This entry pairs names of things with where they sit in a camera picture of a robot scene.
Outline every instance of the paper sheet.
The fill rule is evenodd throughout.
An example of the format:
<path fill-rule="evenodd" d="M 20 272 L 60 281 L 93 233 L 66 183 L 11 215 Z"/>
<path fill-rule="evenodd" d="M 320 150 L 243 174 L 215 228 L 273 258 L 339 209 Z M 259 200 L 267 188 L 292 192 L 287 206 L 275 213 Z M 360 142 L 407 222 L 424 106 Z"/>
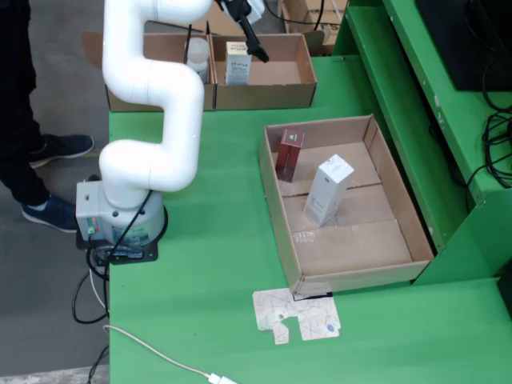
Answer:
<path fill-rule="evenodd" d="M 256 321 L 260 331 L 272 330 L 276 344 L 290 340 L 286 318 L 298 318 L 302 340 L 336 338 L 342 325 L 333 298 L 315 298 L 294 301 L 288 288 L 253 293 Z"/>

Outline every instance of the blue sneaker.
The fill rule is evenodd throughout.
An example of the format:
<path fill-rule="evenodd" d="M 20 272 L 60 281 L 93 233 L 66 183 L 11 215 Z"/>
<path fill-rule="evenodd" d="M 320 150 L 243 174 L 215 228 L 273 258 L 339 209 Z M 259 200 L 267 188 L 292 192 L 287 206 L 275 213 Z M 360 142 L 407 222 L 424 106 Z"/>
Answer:
<path fill-rule="evenodd" d="M 84 134 L 53 136 L 44 134 L 45 146 L 30 154 L 30 166 L 36 169 L 58 158 L 79 158 L 94 148 L 94 140 Z"/>
<path fill-rule="evenodd" d="M 51 196 L 45 209 L 41 211 L 22 205 L 23 216 L 28 221 L 51 226 L 67 234 L 74 234 L 77 231 L 75 211 L 74 204 L 69 204 L 57 196 Z"/>

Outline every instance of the green metal frame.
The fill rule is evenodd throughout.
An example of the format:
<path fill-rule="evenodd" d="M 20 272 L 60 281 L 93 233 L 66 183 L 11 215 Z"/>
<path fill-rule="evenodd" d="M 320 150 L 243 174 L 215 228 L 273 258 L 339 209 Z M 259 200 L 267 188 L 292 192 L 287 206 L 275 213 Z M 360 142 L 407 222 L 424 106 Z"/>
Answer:
<path fill-rule="evenodd" d="M 478 92 L 453 89 L 418 17 L 414 0 L 353 0 L 334 54 L 354 54 L 355 48 L 361 56 L 386 120 L 386 139 L 403 165 L 438 251 L 416 283 L 491 277 L 512 256 L 512 237 L 507 233 L 512 227 L 512 190 L 504 190 L 481 172 L 472 189 L 477 205 L 468 215 L 466 190 L 452 181 L 442 151 L 429 134 L 430 122 L 414 76 L 420 80 L 433 112 L 440 114 L 443 133 L 466 180 L 483 159 L 480 146 L 467 145 L 471 141 L 468 137 L 473 135 L 479 142 L 481 120 L 490 111 Z M 496 95 L 501 102 L 512 100 L 510 93 Z M 457 103 L 438 105 L 439 99 L 450 98 Z"/>

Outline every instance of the red product box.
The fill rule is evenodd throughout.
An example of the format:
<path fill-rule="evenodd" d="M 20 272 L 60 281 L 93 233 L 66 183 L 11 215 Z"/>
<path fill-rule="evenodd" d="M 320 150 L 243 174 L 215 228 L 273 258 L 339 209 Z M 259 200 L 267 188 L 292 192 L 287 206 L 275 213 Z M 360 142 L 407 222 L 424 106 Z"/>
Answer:
<path fill-rule="evenodd" d="M 282 134 L 281 145 L 279 146 L 278 161 L 275 172 L 279 180 L 292 182 L 295 167 L 297 166 L 298 153 L 304 142 L 304 133 L 300 130 L 286 129 Z"/>

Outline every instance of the concrete floor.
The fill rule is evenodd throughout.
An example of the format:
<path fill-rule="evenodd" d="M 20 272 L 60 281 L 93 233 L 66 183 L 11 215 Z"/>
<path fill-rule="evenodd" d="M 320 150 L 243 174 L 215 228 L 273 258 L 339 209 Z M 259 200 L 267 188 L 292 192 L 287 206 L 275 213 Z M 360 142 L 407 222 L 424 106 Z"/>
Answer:
<path fill-rule="evenodd" d="M 52 193 L 72 202 L 76 183 L 98 174 L 98 154 L 108 143 L 102 76 L 83 57 L 80 43 L 82 31 L 102 30 L 103 0 L 31 4 L 36 119 L 46 133 L 89 134 L 96 141 L 89 157 L 54 162 L 38 172 Z M 149 27 L 162 30 L 170 29 Z M 267 13 L 256 31 L 277 33 L 284 28 Z M 0 185 L 0 377 L 84 367 L 96 360 L 107 336 L 101 325 L 74 323 L 70 309 L 76 284 L 86 271 L 85 255 L 76 250 L 74 236 L 27 222 Z M 102 308 L 90 286 L 84 287 L 78 312 L 93 318 Z"/>

